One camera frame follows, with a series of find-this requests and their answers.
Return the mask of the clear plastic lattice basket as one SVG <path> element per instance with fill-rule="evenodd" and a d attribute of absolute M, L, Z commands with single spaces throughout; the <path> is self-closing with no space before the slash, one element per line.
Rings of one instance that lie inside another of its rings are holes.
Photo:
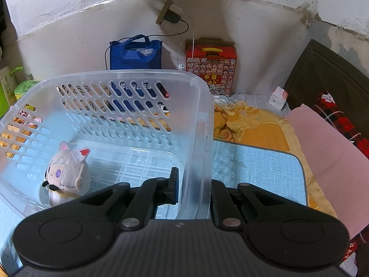
<path fill-rule="evenodd" d="M 179 170 L 179 201 L 163 219 L 209 212 L 213 97 L 185 71 L 68 74 L 33 86 L 1 119 L 1 200 L 20 217 L 49 207 L 42 187 L 60 142 L 89 148 L 91 191 L 139 186 Z"/>

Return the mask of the grey fox plush doll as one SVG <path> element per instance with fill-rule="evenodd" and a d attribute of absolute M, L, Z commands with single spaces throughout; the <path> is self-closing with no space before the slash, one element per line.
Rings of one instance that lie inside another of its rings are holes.
<path fill-rule="evenodd" d="M 62 141 L 58 152 L 46 168 L 43 188 L 48 189 L 49 204 L 58 206 L 88 193 L 91 186 L 91 172 L 86 161 L 91 150 L 72 149 Z"/>

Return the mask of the blue woven table mat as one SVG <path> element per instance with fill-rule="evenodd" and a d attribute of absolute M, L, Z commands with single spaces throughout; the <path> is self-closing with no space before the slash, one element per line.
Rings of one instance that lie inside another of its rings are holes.
<path fill-rule="evenodd" d="M 303 166 L 290 153 L 214 140 L 212 178 L 228 188 L 250 183 L 301 205 L 308 204 Z"/>

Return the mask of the orange floral blanket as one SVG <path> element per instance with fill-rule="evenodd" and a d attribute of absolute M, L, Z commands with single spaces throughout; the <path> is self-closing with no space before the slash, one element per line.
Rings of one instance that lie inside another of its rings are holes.
<path fill-rule="evenodd" d="M 302 164 L 307 186 L 308 206 L 337 218 L 303 153 L 300 141 L 285 118 L 268 110 L 254 108 L 246 102 L 214 105 L 213 138 L 295 155 Z"/>

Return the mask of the pink board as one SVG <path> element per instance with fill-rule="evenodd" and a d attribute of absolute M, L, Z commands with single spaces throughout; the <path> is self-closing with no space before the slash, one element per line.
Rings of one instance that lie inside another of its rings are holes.
<path fill-rule="evenodd" d="M 368 158 L 304 104 L 286 118 L 313 177 L 354 238 L 368 225 Z"/>

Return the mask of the small white pink box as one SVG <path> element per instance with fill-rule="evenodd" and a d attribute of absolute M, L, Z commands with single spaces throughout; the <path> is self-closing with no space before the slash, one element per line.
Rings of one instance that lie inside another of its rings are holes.
<path fill-rule="evenodd" d="M 278 110 L 282 110 L 286 104 L 288 93 L 282 87 L 277 86 L 269 98 L 269 104 Z"/>

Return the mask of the blue tote bag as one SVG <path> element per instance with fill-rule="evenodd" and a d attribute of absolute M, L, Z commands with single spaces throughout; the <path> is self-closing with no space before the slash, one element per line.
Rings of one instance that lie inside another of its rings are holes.
<path fill-rule="evenodd" d="M 110 70 L 161 69 L 163 42 L 138 34 L 125 41 L 110 42 Z"/>

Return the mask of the red cartoon gift box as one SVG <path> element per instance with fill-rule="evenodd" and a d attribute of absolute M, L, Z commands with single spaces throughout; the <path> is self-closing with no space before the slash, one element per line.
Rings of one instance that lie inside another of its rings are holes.
<path fill-rule="evenodd" d="M 211 88 L 229 96 L 237 64 L 234 42 L 220 38 L 186 40 L 185 70 L 199 76 Z"/>

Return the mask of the red black plaid pillow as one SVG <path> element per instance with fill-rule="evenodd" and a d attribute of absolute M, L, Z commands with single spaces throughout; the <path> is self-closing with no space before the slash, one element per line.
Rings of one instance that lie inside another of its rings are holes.
<path fill-rule="evenodd" d="M 368 158 L 368 139 L 357 130 L 354 124 L 337 106 L 329 92 L 322 93 L 312 106 L 312 109 Z"/>

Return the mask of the green tin box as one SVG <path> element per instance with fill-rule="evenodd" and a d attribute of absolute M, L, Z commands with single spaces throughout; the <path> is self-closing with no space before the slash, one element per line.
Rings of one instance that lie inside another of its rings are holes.
<path fill-rule="evenodd" d="M 19 85 L 17 85 L 17 87 L 14 90 L 14 96 L 16 100 L 17 101 L 20 100 L 20 98 L 22 98 L 33 86 L 35 86 L 38 83 L 39 81 L 25 80 Z"/>

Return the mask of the dark wooden headboard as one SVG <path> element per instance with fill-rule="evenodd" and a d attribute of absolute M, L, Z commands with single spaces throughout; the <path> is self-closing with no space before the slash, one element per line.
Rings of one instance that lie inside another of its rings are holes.
<path fill-rule="evenodd" d="M 310 40 L 290 73 L 284 89 L 290 109 L 313 106 L 328 92 L 364 136 L 368 136 L 368 77 L 318 41 Z"/>

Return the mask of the black wall charger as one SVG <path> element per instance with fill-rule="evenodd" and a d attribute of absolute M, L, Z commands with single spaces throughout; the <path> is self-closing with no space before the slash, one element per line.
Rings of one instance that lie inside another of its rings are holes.
<path fill-rule="evenodd" d="M 174 11 L 167 10 L 166 14 L 164 15 L 164 20 L 171 24 L 177 24 L 181 21 L 181 16 Z"/>

